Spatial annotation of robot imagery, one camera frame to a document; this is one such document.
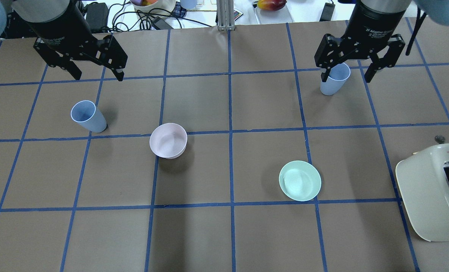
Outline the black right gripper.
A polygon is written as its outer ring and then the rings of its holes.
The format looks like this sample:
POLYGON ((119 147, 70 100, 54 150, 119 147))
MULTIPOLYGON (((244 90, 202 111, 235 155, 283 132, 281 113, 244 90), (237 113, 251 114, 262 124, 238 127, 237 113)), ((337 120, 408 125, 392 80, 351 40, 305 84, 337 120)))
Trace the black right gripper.
POLYGON ((394 31, 409 5, 409 0, 357 0, 344 34, 325 34, 315 53, 321 81, 346 60, 372 61, 364 74, 367 83, 379 70, 394 67, 406 46, 394 31))

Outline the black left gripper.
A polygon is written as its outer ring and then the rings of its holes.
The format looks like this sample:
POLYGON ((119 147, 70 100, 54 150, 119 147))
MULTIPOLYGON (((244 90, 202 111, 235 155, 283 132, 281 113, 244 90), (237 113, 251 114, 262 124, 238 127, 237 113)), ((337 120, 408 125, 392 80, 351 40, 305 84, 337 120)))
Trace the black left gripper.
POLYGON ((74 0, 20 0, 19 16, 36 33, 33 47, 49 67, 60 67, 80 80, 77 61, 109 69, 121 82, 125 51, 111 35, 97 39, 74 0))

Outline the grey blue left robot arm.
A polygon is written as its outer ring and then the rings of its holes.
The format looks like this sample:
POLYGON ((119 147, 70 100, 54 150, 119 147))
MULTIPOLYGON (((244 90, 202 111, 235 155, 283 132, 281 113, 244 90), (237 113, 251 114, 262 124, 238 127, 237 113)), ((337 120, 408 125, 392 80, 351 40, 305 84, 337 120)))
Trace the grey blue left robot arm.
POLYGON ((76 61, 90 61, 111 70, 118 81, 124 78, 128 55, 111 35, 95 38, 74 0, 0 0, 0 35, 13 9, 33 30, 33 48, 49 67, 60 67, 79 80, 76 61))

